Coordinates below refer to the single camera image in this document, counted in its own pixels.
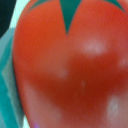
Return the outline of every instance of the tomato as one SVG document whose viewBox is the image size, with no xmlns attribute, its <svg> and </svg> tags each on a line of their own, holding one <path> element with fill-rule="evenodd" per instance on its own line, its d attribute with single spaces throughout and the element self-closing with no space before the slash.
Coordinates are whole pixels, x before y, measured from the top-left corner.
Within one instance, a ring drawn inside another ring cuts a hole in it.
<svg viewBox="0 0 128 128">
<path fill-rule="evenodd" d="M 31 0 L 13 62 L 31 128 L 128 127 L 125 0 Z"/>
</svg>

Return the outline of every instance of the green calyx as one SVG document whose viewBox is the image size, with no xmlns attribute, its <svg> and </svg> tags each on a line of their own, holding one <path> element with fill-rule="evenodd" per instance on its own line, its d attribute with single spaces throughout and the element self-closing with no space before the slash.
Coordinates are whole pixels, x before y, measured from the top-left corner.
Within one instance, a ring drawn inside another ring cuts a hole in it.
<svg viewBox="0 0 128 128">
<path fill-rule="evenodd" d="M 38 0 L 38 1 L 30 8 L 30 10 L 32 10 L 33 8 L 39 6 L 40 4 L 42 4 L 42 3 L 46 2 L 46 1 L 48 1 L 48 0 Z"/>
<path fill-rule="evenodd" d="M 120 8 L 122 11 L 124 11 L 124 8 L 120 5 L 120 3 L 117 0 L 105 0 L 105 1 L 114 4 L 115 6 L 117 6 L 118 8 Z"/>
<path fill-rule="evenodd" d="M 67 33 L 80 2 L 81 0 L 60 0 Z"/>
</svg>

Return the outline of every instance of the green sepal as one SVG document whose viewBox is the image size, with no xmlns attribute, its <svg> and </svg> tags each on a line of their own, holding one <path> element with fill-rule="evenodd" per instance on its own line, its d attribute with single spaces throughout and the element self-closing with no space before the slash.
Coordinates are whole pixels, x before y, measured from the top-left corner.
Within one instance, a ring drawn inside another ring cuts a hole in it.
<svg viewBox="0 0 128 128">
<path fill-rule="evenodd" d="M 105 1 L 114 4 L 115 6 L 117 6 L 118 8 L 120 8 L 122 11 L 124 11 L 124 8 L 121 6 L 121 4 L 117 0 L 105 0 Z"/>
<path fill-rule="evenodd" d="M 60 0 L 67 33 L 80 2 L 81 0 Z"/>
<path fill-rule="evenodd" d="M 38 0 L 38 1 L 30 8 L 30 10 L 32 10 L 33 8 L 39 6 L 40 4 L 42 4 L 42 3 L 46 2 L 46 1 L 48 1 L 48 0 Z"/>
</svg>

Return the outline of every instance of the red tomato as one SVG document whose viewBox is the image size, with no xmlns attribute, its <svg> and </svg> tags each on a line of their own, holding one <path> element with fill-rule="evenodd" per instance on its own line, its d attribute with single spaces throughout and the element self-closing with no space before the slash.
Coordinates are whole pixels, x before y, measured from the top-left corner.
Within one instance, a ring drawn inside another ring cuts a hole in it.
<svg viewBox="0 0 128 128">
<path fill-rule="evenodd" d="M 125 0 L 31 0 L 14 70 L 31 128 L 128 127 Z"/>
</svg>

